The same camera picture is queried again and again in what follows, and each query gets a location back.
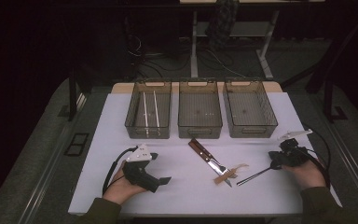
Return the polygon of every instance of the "hand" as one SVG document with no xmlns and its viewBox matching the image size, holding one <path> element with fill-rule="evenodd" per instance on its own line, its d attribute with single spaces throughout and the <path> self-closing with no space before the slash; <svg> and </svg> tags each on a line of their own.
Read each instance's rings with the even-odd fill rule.
<svg viewBox="0 0 358 224">
<path fill-rule="evenodd" d="M 121 163 L 117 173 L 113 176 L 112 182 L 114 183 L 109 186 L 103 195 L 104 199 L 118 204 L 123 204 L 135 194 L 147 191 L 142 187 L 132 185 L 130 181 L 126 179 L 123 173 L 124 163 L 125 161 Z"/>
<path fill-rule="evenodd" d="M 324 176 L 312 161 L 306 161 L 300 166 L 282 166 L 283 170 L 293 173 L 301 189 L 326 187 Z"/>
</svg>

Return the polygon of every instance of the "table surface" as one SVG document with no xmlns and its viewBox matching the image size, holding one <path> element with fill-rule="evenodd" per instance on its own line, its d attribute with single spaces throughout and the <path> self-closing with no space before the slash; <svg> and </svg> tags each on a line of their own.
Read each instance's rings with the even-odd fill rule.
<svg viewBox="0 0 358 224">
<path fill-rule="evenodd" d="M 156 178 L 171 176 L 168 185 L 136 195 L 121 210 L 122 217 L 276 217 L 302 212 L 299 187 L 291 174 L 279 170 L 237 186 L 236 183 L 269 167 L 269 151 L 279 151 L 278 137 L 289 131 L 302 131 L 301 122 L 287 93 L 279 85 L 266 82 L 265 88 L 279 125 L 270 138 L 231 138 L 228 133 L 223 95 L 223 127 L 219 139 L 198 139 L 218 161 L 228 168 L 246 163 L 248 167 L 226 183 L 215 185 L 217 174 L 188 145 L 190 139 L 178 136 L 177 83 L 172 84 L 171 136 L 169 139 L 130 139 L 124 126 L 131 99 L 132 83 L 115 85 L 108 95 L 94 134 L 89 154 L 79 177 L 68 212 L 81 215 L 88 211 L 102 186 L 112 162 L 129 147 L 146 143 L 158 153 L 146 171 Z M 307 136 L 296 139 L 300 146 L 312 149 Z"/>
</svg>

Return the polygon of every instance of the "green sleeve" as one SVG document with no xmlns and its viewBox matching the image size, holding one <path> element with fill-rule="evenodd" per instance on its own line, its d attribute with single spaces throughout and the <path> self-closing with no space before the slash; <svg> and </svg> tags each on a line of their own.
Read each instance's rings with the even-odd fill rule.
<svg viewBox="0 0 358 224">
<path fill-rule="evenodd" d="M 301 191 L 303 200 L 303 224 L 356 223 L 352 211 L 340 207 L 330 189 L 310 188 Z"/>
<path fill-rule="evenodd" d="M 116 224 L 120 210 L 119 204 L 96 198 L 89 211 L 78 218 L 75 224 Z"/>
</svg>

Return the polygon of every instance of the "transparent plastic bin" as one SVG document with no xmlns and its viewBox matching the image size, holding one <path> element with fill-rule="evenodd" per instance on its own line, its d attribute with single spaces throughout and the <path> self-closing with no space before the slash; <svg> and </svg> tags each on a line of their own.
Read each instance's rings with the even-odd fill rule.
<svg viewBox="0 0 358 224">
<path fill-rule="evenodd" d="M 180 138 L 219 138 L 223 122 L 214 78 L 181 78 L 178 128 Z"/>
<path fill-rule="evenodd" d="M 170 138 L 172 83 L 148 78 L 134 83 L 125 126 L 130 138 Z"/>
<path fill-rule="evenodd" d="M 271 137 L 278 121 L 261 80 L 227 77 L 223 95 L 232 138 Z"/>
</svg>

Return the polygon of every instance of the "black cable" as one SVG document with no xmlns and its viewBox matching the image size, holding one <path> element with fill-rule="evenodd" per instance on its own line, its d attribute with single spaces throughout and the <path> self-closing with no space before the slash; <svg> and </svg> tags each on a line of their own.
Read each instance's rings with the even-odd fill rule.
<svg viewBox="0 0 358 224">
<path fill-rule="evenodd" d="M 330 169 L 330 163 L 331 163 L 331 149 L 329 147 L 329 145 L 327 144 L 327 141 L 322 137 L 322 135 L 318 132 L 316 132 L 312 127 L 309 126 L 309 124 L 305 123 L 305 122 L 302 122 L 301 121 L 301 124 L 306 126 L 307 128 L 311 129 L 314 133 L 316 133 L 321 139 L 322 141 L 324 142 L 324 145 L 326 146 L 326 149 L 327 149 L 327 163 L 325 164 L 326 166 L 326 170 L 328 171 Z"/>
<path fill-rule="evenodd" d="M 143 73 L 139 70 L 136 70 L 136 73 L 139 73 L 141 75 L 141 77 L 143 77 L 143 78 L 149 78 L 145 73 Z"/>
<path fill-rule="evenodd" d="M 301 151 L 300 149 L 294 147 L 294 150 L 297 150 L 298 152 L 301 152 L 303 155 L 305 155 L 308 159 L 310 159 L 310 161 L 313 162 L 313 164 L 316 165 L 316 167 L 318 168 L 318 170 L 321 172 L 322 176 L 324 177 L 324 182 L 326 184 L 326 186 L 330 189 L 330 176 L 328 171 L 321 165 L 320 162 L 318 162 L 315 158 L 313 158 L 310 154 L 308 154 L 307 152 Z"/>
<path fill-rule="evenodd" d="M 121 159 L 121 157 L 124 156 L 124 154 L 126 154 L 127 152 L 134 152 L 138 147 L 131 147 L 128 148 L 126 150 L 124 150 L 123 152 L 121 152 L 121 154 L 117 157 L 117 159 L 112 163 L 112 166 L 109 169 L 109 172 L 107 173 L 106 179 L 103 183 L 103 194 L 106 192 L 106 190 L 109 188 L 110 184 L 109 184 L 109 180 L 112 177 L 112 173 L 115 171 L 118 161 Z"/>
<path fill-rule="evenodd" d="M 146 63 L 152 63 L 153 65 L 155 65 L 155 66 L 161 68 L 161 69 L 164 70 L 164 71 L 174 72 L 174 71 L 180 71 L 180 70 L 182 70 L 183 68 L 185 68 L 189 60 L 190 60 L 190 56 L 187 57 L 187 59 L 186 59 L 186 61 L 185 61 L 185 64 L 183 64 L 182 66 L 180 66 L 180 67 L 178 67 L 178 68 L 172 68 L 172 69 L 165 68 L 165 67 L 163 67 L 163 66 L 161 66 L 161 65 L 159 65 L 159 64 L 157 64 L 157 63 L 150 62 L 150 61 L 147 61 Z"/>
<path fill-rule="evenodd" d="M 326 163 L 326 161 L 324 160 L 324 158 L 322 157 L 322 155 L 321 154 L 319 154 L 318 152 L 316 152 L 315 150 L 310 150 L 310 149 L 307 149 L 307 151 L 310 151 L 310 152 L 313 152 L 313 153 L 315 153 L 316 154 L 316 156 L 318 156 L 318 159 L 321 159 L 321 161 L 324 163 L 324 169 L 326 169 L 326 167 L 327 167 L 327 163 Z"/>
<path fill-rule="evenodd" d="M 123 177 L 124 177 L 124 175 L 122 175 L 121 177 L 119 177 L 116 180 L 112 181 L 106 189 L 109 189 L 110 186 L 112 186 L 114 183 L 116 183 L 119 179 L 121 179 Z"/>
<path fill-rule="evenodd" d="M 140 63 L 139 65 L 143 65 L 143 66 L 149 67 L 149 68 L 155 70 L 160 77 L 163 77 L 162 74 L 159 72 L 159 70 L 158 70 L 157 68 L 155 68 L 155 67 L 153 67 L 153 66 L 151 66 L 151 65 L 145 64 L 145 63 Z"/>
</svg>

